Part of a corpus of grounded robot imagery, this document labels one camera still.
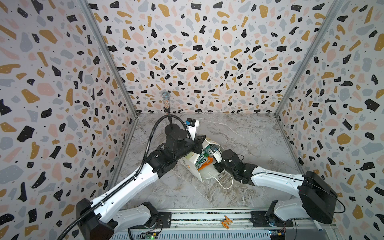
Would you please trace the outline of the white paper bag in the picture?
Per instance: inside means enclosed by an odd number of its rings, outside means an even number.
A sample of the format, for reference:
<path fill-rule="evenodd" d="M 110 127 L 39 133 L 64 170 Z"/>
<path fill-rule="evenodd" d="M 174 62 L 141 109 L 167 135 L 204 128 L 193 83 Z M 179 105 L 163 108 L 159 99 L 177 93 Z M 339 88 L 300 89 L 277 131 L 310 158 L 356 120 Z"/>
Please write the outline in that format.
<path fill-rule="evenodd" d="M 180 161 L 200 182 L 204 183 L 208 180 L 215 180 L 221 188 L 229 190 L 234 184 L 233 177 L 226 170 L 218 171 L 215 164 L 220 164 L 222 161 L 221 146 L 211 139 L 206 139 L 203 142 L 203 150 L 200 154 L 194 152 L 189 153 Z M 219 181 L 219 175 L 226 173 L 231 178 L 231 185 L 224 187 Z"/>

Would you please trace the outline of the green Fox's candy bag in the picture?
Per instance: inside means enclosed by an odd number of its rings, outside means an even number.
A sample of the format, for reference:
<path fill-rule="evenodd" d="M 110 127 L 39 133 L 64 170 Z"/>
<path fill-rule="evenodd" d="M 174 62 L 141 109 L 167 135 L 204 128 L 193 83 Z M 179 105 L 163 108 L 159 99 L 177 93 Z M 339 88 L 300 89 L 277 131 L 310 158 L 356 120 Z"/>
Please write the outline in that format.
<path fill-rule="evenodd" d="M 206 158 L 209 157 L 209 156 L 210 156 L 210 155 L 209 155 L 208 153 L 202 153 L 202 154 L 200 154 L 199 157 L 198 157 L 198 159 L 197 159 L 197 161 L 195 162 L 195 167 L 196 167 L 196 169 L 197 169 L 197 167 L 198 167 L 200 164 L 202 164 L 202 163 L 206 160 Z"/>

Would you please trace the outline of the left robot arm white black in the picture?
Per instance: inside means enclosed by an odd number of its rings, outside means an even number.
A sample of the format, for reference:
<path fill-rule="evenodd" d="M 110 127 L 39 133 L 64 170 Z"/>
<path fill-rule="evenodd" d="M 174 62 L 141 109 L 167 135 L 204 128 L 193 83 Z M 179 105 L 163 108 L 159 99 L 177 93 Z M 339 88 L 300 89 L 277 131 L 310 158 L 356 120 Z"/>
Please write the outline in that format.
<path fill-rule="evenodd" d="M 110 191 L 91 201 L 81 200 L 76 205 L 78 227 L 86 240 L 109 240 L 115 232 L 132 227 L 153 228 L 158 223 L 158 210 L 145 202 L 129 210 L 123 210 L 135 195 L 172 170 L 178 160 L 190 153 L 201 154 L 205 135 L 193 139 L 182 129 L 173 130 L 166 142 L 144 159 L 141 169 L 135 170 Z"/>

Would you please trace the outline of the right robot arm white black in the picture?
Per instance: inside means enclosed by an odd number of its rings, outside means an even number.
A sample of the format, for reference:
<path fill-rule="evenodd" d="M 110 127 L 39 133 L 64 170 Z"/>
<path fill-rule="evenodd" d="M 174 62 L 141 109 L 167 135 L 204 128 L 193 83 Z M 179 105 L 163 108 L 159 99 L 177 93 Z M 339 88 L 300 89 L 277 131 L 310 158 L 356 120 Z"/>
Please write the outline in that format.
<path fill-rule="evenodd" d="M 338 201 L 336 192 L 316 173 L 286 174 L 267 170 L 257 165 L 243 163 L 232 150 L 216 151 L 215 169 L 226 171 L 244 185 L 267 187 L 288 193 L 293 199 L 273 201 L 266 213 L 267 222 L 311 218 L 322 224 L 331 224 Z"/>

